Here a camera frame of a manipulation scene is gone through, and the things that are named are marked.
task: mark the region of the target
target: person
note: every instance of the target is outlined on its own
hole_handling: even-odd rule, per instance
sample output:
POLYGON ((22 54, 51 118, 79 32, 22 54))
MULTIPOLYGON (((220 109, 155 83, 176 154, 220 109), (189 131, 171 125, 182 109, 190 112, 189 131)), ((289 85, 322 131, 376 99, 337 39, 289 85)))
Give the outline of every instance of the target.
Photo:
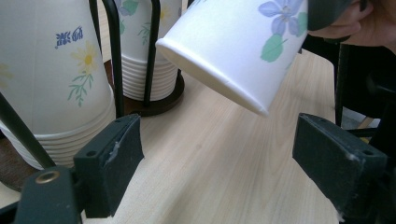
POLYGON ((330 39, 350 36, 342 43, 364 47, 383 46, 396 54, 396 1, 369 0, 362 11, 360 4, 360 0, 353 0, 337 21, 309 34, 330 39))

